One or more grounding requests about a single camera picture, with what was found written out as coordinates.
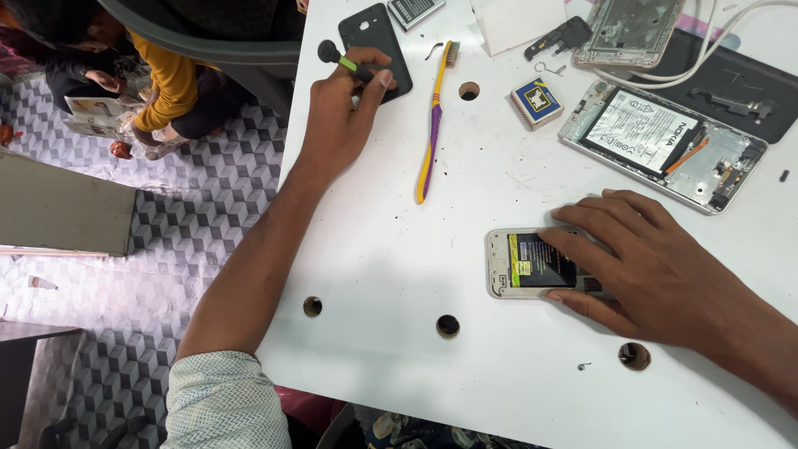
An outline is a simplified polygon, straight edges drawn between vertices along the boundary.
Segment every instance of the green screwdriver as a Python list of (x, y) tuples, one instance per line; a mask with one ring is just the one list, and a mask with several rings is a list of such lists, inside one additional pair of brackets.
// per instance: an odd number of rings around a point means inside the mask
[(369, 84), (374, 78), (374, 74), (372, 74), (370, 70), (344, 58), (341, 52), (335, 48), (335, 42), (332, 42), (330, 39), (326, 39), (318, 44), (318, 58), (321, 59), (322, 62), (337, 62), (349, 70), (357, 79), (363, 81), (363, 84)]

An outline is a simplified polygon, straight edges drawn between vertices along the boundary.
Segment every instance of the geometric cube patterned floor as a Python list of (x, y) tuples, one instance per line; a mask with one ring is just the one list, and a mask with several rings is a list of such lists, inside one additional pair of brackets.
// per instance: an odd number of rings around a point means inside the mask
[[(51, 420), (78, 419), (69, 447), (95, 447), (138, 415), (148, 426), (121, 447), (157, 447), (169, 366), (198, 299), (274, 198), (287, 123), (253, 101), (219, 136), (126, 161), (112, 140), (68, 131), (43, 78), (0, 100), (3, 123), (25, 133), (11, 151), (139, 189), (127, 257), (0, 256), (0, 316), (87, 329), (73, 378), (48, 406)], [(30, 287), (34, 277), (57, 288)]]

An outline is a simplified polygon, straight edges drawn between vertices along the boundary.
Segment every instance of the white charging cable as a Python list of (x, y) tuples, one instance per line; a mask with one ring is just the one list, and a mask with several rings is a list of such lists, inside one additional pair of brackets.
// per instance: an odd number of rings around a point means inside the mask
[(713, 27), (714, 27), (715, 11), (717, 9), (717, 4), (718, 4), (718, 0), (715, 0), (714, 4), (712, 5), (712, 13), (709, 14), (709, 21), (707, 22), (706, 35), (704, 36), (704, 40), (701, 42), (701, 49), (698, 52), (698, 58), (696, 60), (695, 65), (693, 67), (691, 67), (690, 70), (687, 70), (683, 74), (671, 75), (671, 76), (666, 76), (666, 77), (656, 76), (656, 75), (649, 75), (649, 74), (644, 74), (644, 73), (641, 73), (641, 72), (636, 72), (636, 71), (630, 70), (630, 73), (632, 73), (632, 74), (634, 74), (634, 75), (636, 75), (638, 77), (645, 78), (647, 80), (651, 80), (651, 81), (669, 81), (669, 82), (664, 82), (662, 84), (645, 84), (645, 83), (641, 83), (641, 82), (630, 82), (630, 81), (627, 81), (627, 80), (625, 80), (623, 78), (611, 75), (611, 74), (609, 74), (609, 73), (607, 73), (607, 72), (605, 72), (604, 70), (601, 70), (601, 69), (594, 69), (595, 72), (597, 74), (601, 75), (602, 77), (608, 77), (609, 79), (613, 79), (615, 81), (621, 82), (621, 83), (626, 84), (626, 85), (631, 85), (633, 87), (638, 87), (640, 89), (665, 89), (666, 87), (671, 87), (671, 86), (674, 86), (674, 85), (677, 85), (677, 84), (681, 84), (682, 82), (687, 81), (688, 78), (692, 77), (698, 71), (698, 68), (701, 67), (701, 64), (703, 64), (704, 61), (706, 61), (706, 59), (709, 58), (709, 55), (712, 54), (717, 49), (718, 46), (720, 46), (721, 42), (723, 42), (723, 39), (726, 38), (726, 36), (729, 34), (729, 32), (732, 30), (732, 28), (748, 12), (750, 12), (751, 10), (755, 10), (756, 8), (759, 8), (760, 6), (773, 6), (773, 5), (798, 6), (798, 0), (759, 0), (758, 2), (752, 3), (749, 7), (745, 8), (745, 9), (741, 10), (739, 13), (737, 13), (732, 18), (732, 20), (730, 20), (729, 23), (726, 24), (723, 33), (717, 38), (717, 40), (715, 41), (715, 44), (712, 46), (712, 48), (710, 48), (709, 51), (707, 51), (706, 48), (707, 48), (707, 46), (709, 46), (709, 38), (712, 36), (712, 30), (713, 30)]

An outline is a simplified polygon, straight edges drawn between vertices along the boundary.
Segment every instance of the toothbrush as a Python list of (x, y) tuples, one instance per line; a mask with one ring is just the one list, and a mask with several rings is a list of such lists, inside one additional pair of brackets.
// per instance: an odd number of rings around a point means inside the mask
[(444, 54), (440, 57), (440, 68), (438, 69), (438, 77), (435, 80), (435, 90), (433, 91), (432, 125), (430, 127), (429, 142), (427, 143), (427, 155), (424, 157), (424, 164), (421, 166), (421, 173), (418, 175), (418, 186), (416, 187), (416, 201), (419, 205), (427, 198), (429, 180), (432, 179), (433, 176), (435, 144), (438, 141), (440, 116), (443, 115), (443, 111), (440, 109), (440, 84), (444, 79), (444, 70), (446, 67), (454, 67), (457, 61), (457, 51), (459, 49), (459, 42), (446, 42)]

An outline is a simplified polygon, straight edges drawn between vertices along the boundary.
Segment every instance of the sim ejector pin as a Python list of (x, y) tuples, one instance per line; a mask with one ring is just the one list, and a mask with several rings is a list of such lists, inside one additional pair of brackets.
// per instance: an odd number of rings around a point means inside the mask
[(535, 64), (535, 72), (537, 72), (537, 73), (539, 73), (539, 74), (541, 74), (541, 73), (542, 73), (542, 72), (544, 72), (544, 71), (545, 71), (545, 72), (552, 72), (553, 74), (555, 74), (555, 75), (559, 75), (559, 76), (561, 76), (561, 77), (562, 77), (562, 76), (563, 76), (563, 74), (561, 74), (560, 72), (562, 72), (563, 70), (565, 70), (567, 67), (568, 67), (568, 65), (565, 65), (565, 66), (562, 66), (562, 67), (560, 67), (560, 68), (559, 68), (559, 69), (557, 69), (556, 71), (554, 71), (554, 70), (549, 70), (549, 69), (547, 69), (547, 68), (546, 68), (546, 63), (545, 63), (545, 62), (543, 62), (543, 61), (541, 61), (541, 62), (537, 62), (537, 63)]

